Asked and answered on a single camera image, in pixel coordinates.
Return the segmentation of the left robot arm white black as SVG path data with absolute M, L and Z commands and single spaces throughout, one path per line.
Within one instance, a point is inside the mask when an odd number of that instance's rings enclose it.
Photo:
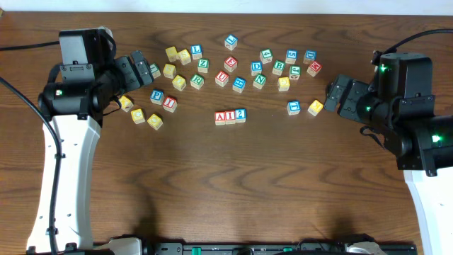
M 93 156 L 105 109 L 154 78 L 141 51 L 116 57 L 105 26 L 59 32 L 62 62 L 51 69 L 38 96 L 45 120 L 45 163 L 40 202 L 27 254 L 151 254 L 133 235 L 93 240 L 90 192 Z

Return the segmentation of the red A block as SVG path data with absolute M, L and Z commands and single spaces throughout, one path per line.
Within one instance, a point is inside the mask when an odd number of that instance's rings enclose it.
M 224 111 L 218 111 L 214 113 L 214 123 L 215 125 L 225 125 L 226 124 L 226 114 Z

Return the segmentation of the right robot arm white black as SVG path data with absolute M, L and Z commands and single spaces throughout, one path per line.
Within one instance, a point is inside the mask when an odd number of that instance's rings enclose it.
M 426 254 L 452 253 L 452 117 L 435 115 L 432 60 L 420 53 L 379 58 L 370 83 L 340 74 L 324 108 L 396 157 L 415 205 Z

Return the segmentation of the blue 2 block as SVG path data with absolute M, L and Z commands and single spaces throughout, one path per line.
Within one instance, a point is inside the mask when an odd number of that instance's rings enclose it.
M 238 108 L 235 110 L 236 123 L 246 122 L 247 114 L 245 108 Z

